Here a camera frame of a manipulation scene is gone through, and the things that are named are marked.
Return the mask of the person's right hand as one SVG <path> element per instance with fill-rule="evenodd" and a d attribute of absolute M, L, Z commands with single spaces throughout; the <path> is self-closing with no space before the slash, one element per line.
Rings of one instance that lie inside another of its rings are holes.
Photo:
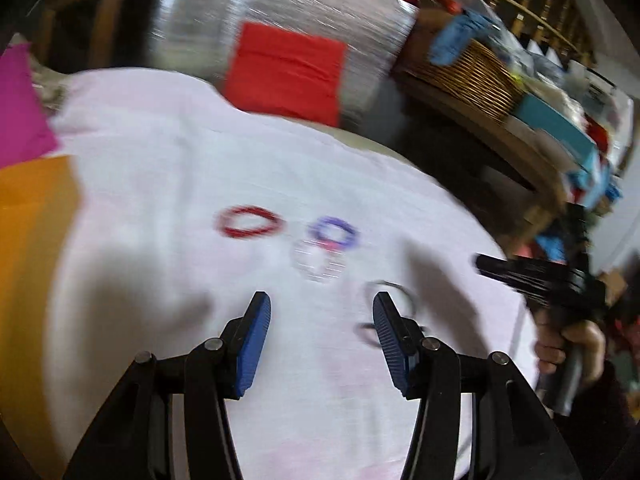
<path fill-rule="evenodd" d="M 584 321 L 559 330 L 548 312 L 535 314 L 537 339 L 534 352 L 541 374 L 552 375 L 573 349 L 582 352 L 582 384 L 588 386 L 600 379 L 604 371 L 606 339 L 596 323 Z"/>

